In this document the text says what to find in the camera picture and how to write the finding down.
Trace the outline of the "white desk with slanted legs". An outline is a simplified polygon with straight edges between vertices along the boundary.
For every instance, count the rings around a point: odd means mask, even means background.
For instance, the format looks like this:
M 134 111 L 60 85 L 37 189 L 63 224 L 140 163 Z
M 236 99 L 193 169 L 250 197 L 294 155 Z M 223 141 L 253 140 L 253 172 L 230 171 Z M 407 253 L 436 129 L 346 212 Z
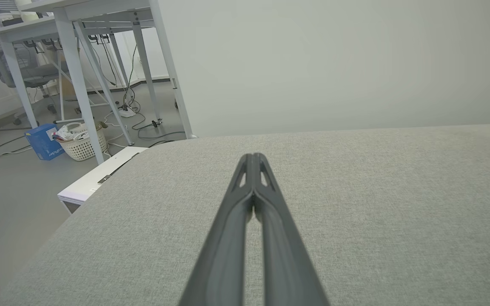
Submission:
M 19 5 L 23 12 L 52 12 L 56 21 L 57 33 L 60 37 L 63 53 L 66 58 L 71 82 L 78 99 L 83 121 L 87 127 L 90 143 L 99 164 L 104 162 L 104 149 L 101 148 L 97 136 L 97 124 L 94 120 L 88 99 L 87 87 L 84 81 L 83 68 L 77 44 L 82 45 L 102 91 L 113 114 L 120 119 L 120 114 L 113 99 L 107 81 L 94 54 L 93 47 L 88 41 L 88 23 L 93 23 L 93 29 L 101 27 L 109 31 L 121 23 L 125 31 L 132 31 L 137 45 L 142 69 L 148 84 L 148 91 L 154 106 L 157 99 L 152 84 L 151 72 L 142 35 L 142 27 L 155 27 L 154 19 L 148 0 L 41 0 L 39 2 Z

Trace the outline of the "blue cardboard box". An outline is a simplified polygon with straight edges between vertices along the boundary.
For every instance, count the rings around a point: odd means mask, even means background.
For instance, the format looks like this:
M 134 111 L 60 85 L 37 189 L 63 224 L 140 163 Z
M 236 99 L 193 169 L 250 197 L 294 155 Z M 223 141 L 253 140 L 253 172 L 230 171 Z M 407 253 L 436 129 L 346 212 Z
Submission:
M 43 124 L 25 132 L 25 138 L 39 159 L 50 161 L 65 152 L 60 143 L 52 138 L 57 130 L 55 124 Z

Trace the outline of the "white partition panel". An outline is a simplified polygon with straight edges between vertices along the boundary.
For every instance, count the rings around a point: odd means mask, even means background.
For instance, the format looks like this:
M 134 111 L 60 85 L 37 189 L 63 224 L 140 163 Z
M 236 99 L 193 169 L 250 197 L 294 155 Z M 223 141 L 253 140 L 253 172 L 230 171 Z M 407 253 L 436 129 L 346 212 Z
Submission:
M 195 137 L 490 124 L 490 0 L 151 0 Z

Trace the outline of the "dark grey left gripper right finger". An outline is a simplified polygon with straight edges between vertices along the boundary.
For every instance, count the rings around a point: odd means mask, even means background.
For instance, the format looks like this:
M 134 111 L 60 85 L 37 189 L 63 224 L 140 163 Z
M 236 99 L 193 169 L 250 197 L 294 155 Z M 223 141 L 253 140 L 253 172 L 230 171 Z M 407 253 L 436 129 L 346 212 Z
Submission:
M 265 306 L 329 306 L 301 234 L 262 153 L 254 154 L 254 211 L 262 226 Z

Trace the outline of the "white plastic laundry basket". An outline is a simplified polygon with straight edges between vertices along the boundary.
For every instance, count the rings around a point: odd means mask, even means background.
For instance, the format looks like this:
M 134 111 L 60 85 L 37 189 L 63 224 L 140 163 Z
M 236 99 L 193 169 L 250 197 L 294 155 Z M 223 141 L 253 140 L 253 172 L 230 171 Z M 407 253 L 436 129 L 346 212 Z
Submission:
M 77 162 L 95 156 L 89 132 L 84 123 L 72 122 L 52 134 L 54 141 L 60 143 L 63 151 Z

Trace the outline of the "grey fabric sofa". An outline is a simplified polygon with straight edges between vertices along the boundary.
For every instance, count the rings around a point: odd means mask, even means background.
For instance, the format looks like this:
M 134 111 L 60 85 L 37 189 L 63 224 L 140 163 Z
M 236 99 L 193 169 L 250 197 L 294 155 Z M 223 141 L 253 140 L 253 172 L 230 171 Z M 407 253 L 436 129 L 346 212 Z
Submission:
M 332 305 L 490 306 L 490 125 L 157 145 L 66 220 L 0 306 L 177 305 L 239 159 L 255 152 Z

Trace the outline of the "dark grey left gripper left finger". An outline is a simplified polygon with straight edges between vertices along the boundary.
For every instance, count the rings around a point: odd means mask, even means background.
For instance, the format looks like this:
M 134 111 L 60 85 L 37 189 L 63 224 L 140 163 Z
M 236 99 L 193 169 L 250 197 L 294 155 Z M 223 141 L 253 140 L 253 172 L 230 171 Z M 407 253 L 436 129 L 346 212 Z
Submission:
M 253 211 L 253 157 L 240 158 L 179 306 L 243 306 L 246 228 Z

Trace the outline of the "grey office chair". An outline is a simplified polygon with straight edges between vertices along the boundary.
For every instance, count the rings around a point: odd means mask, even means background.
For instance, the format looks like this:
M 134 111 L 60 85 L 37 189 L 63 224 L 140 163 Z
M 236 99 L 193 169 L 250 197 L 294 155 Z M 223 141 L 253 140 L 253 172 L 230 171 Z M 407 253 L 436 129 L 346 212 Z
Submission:
M 25 19 L 18 10 L 15 0 L 0 0 L 0 28 L 23 23 Z M 24 41 L 14 44 L 17 61 L 27 88 L 41 89 L 49 81 L 60 76 L 60 72 L 53 64 L 39 64 L 38 49 L 35 42 Z M 1 47 L 0 39 L 0 81 L 10 88 L 15 87 L 14 80 Z

